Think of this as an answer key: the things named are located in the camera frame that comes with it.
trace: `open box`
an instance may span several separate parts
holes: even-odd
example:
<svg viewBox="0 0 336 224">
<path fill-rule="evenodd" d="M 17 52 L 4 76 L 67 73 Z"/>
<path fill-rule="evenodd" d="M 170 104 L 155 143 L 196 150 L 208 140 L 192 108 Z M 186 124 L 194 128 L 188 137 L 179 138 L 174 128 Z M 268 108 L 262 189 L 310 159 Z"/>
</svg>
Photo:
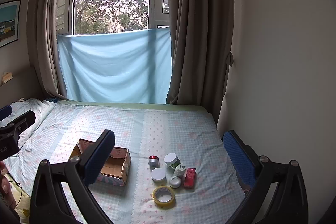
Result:
<svg viewBox="0 0 336 224">
<path fill-rule="evenodd" d="M 94 142 L 79 139 L 70 157 L 75 155 L 81 156 L 85 149 L 93 143 Z M 117 186 L 125 186 L 130 165 L 131 156 L 128 149 L 114 147 L 101 169 L 97 180 Z"/>
</svg>

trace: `metal screw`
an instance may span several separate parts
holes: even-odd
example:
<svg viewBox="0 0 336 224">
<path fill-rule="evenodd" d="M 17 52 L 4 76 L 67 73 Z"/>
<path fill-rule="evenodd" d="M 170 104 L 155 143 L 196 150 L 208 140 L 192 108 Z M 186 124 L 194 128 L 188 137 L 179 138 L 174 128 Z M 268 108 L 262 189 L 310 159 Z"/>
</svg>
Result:
<svg viewBox="0 0 336 224">
<path fill-rule="evenodd" d="M 292 160 L 291 161 L 291 164 L 294 166 L 294 167 L 297 167 L 299 165 L 299 163 L 296 161 L 296 160 Z"/>
<path fill-rule="evenodd" d="M 40 165 L 46 165 L 48 163 L 48 160 L 42 160 L 41 162 L 40 162 Z"/>
<path fill-rule="evenodd" d="M 266 156 L 261 156 L 260 161 L 261 162 L 268 162 L 268 158 Z"/>
<path fill-rule="evenodd" d="M 79 161 L 79 157 L 78 156 L 73 156 L 73 157 L 70 158 L 70 161 L 71 162 Z"/>
</svg>

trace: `hand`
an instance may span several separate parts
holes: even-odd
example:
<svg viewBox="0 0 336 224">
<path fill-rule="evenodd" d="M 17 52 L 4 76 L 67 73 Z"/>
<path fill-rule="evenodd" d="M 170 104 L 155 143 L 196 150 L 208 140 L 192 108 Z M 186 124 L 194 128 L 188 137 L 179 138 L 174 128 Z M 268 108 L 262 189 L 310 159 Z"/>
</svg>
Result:
<svg viewBox="0 0 336 224">
<path fill-rule="evenodd" d="M 4 176 L 5 174 L 8 173 L 8 170 L 2 161 L 0 161 L 0 170 L 1 170 L 1 174 L 3 175 L 2 181 L 1 181 L 1 188 L 3 192 L 5 192 L 4 199 L 7 205 L 14 209 L 16 204 L 15 204 L 15 199 L 11 191 L 12 186 Z"/>
</svg>

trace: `headboard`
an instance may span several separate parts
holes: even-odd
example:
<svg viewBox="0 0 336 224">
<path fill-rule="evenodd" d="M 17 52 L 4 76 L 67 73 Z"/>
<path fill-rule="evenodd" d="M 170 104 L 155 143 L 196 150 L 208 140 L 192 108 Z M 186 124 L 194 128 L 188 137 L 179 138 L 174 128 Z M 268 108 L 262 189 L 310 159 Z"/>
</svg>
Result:
<svg viewBox="0 0 336 224">
<path fill-rule="evenodd" d="M 45 99 L 34 67 L 30 67 L 0 86 L 0 108 L 24 98 Z"/>
</svg>

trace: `mattress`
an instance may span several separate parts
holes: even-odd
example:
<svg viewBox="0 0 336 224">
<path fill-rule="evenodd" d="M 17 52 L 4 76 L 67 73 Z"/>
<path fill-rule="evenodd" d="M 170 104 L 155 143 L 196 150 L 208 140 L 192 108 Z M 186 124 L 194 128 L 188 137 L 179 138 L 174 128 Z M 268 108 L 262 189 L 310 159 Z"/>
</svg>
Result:
<svg viewBox="0 0 336 224">
<path fill-rule="evenodd" d="M 174 106 L 162 110 L 157 105 L 61 101 L 48 104 L 44 111 L 47 115 L 42 113 L 44 119 L 38 121 L 20 152 L 5 160 L 11 175 L 29 195 L 42 159 L 67 161 L 79 138 L 95 141 L 110 129 L 115 133 L 115 145 L 130 151 L 127 183 L 120 187 L 97 181 L 89 189 L 115 224 L 225 223 L 245 197 L 213 118 L 203 108 Z M 157 155 L 160 167 L 166 168 L 163 157 L 170 152 L 196 168 L 197 179 L 194 189 L 174 189 L 176 204 L 165 210 L 152 198 L 158 185 L 151 179 L 148 157 Z M 167 168 L 166 176 L 172 176 Z M 76 219 L 85 223 L 68 185 L 63 184 L 63 188 Z"/>
</svg>

